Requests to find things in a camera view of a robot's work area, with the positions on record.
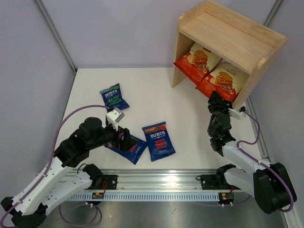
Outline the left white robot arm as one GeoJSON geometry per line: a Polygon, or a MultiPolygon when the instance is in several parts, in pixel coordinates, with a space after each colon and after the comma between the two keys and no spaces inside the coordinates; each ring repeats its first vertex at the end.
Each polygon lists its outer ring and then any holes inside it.
{"type": "Polygon", "coordinates": [[[72,195],[105,186],[102,171],[94,164],[88,164],[74,179],[54,187],[88,158],[91,150],[109,143],[127,152],[138,141],[127,128],[114,127],[111,123],[102,127],[102,121],[96,117],[85,119],[69,138],[62,141],[46,167],[19,195],[5,197],[1,201],[5,214],[12,215],[14,227],[37,228],[54,208],[72,195]]]}

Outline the Burts chilli bag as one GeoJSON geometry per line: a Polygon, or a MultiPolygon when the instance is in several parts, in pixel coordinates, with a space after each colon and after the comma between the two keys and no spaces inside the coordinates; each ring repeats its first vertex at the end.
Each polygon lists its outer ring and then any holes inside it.
{"type": "Polygon", "coordinates": [[[142,130],[146,138],[152,162],[176,153],[167,131],[166,122],[146,126],[143,127],[142,130]]]}
{"type": "Polygon", "coordinates": [[[110,149],[111,151],[116,152],[117,154],[121,155],[122,157],[129,160],[132,164],[136,164],[138,160],[140,159],[142,153],[147,147],[147,142],[130,135],[131,138],[135,139],[137,141],[137,144],[135,144],[132,148],[130,148],[127,152],[123,152],[120,149],[114,147],[111,143],[107,143],[105,145],[106,148],[110,149]]]}

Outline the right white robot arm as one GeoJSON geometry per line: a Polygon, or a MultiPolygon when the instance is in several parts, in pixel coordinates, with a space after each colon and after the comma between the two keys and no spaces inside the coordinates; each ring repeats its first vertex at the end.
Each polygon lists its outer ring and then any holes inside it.
{"type": "Polygon", "coordinates": [[[259,137],[253,142],[238,141],[230,134],[231,118],[254,119],[246,107],[235,110],[231,102],[213,91],[208,100],[208,109],[211,117],[207,133],[211,147],[222,157],[233,161],[233,164],[217,169],[216,184],[220,188],[230,185],[245,191],[266,214],[277,210],[290,212],[297,201],[297,195],[285,166],[279,162],[266,162],[244,150],[242,144],[254,145],[259,137]]]}

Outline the cassava chips bag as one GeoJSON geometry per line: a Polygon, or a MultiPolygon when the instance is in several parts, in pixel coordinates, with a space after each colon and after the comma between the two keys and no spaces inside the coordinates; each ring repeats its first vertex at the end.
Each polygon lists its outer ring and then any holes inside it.
{"type": "Polygon", "coordinates": [[[208,76],[222,58],[199,43],[194,43],[190,52],[173,64],[196,86],[208,76]]]}
{"type": "Polygon", "coordinates": [[[196,86],[196,89],[208,98],[211,97],[213,91],[216,91],[221,98],[231,102],[236,99],[249,76],[246,72],[226,62],[217,66],[196,86]]]}

